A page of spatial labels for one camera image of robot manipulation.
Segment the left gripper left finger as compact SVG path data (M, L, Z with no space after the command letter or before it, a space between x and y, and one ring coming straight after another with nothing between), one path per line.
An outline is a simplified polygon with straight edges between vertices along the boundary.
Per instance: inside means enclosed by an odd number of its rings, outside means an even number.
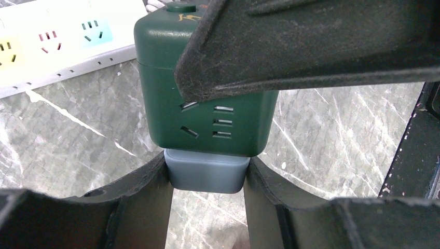
M81 197L1 190L1 248L164 248L173 187L163 153Z

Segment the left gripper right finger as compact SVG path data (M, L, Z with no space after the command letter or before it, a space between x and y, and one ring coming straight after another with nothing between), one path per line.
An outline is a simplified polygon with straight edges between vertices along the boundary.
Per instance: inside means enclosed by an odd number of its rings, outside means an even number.
M244 199L251 248L439 248L439 201L320 198L250 160Z

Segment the light blue power strip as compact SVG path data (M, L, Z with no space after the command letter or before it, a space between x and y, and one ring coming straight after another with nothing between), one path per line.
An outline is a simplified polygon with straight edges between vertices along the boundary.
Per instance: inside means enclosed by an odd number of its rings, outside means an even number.
M249 157L165 149L164 158L175 189L238 193L244 184Z

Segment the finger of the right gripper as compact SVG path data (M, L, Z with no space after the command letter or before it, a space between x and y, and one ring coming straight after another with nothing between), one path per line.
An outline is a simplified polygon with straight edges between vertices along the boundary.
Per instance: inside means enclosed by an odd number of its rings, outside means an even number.
M439 80L439 1L211 1L174 79L187 102Z
M378 195L439 199L439 82L426 82Z

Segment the dark green cube socket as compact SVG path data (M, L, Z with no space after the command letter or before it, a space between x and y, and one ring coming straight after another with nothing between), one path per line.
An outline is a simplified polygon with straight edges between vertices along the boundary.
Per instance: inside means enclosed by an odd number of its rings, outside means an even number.
M162 148L254 157L267 145L276 91L185 102L173 77L207 6L207 1L148 3L149 13L134 26L149 135Z

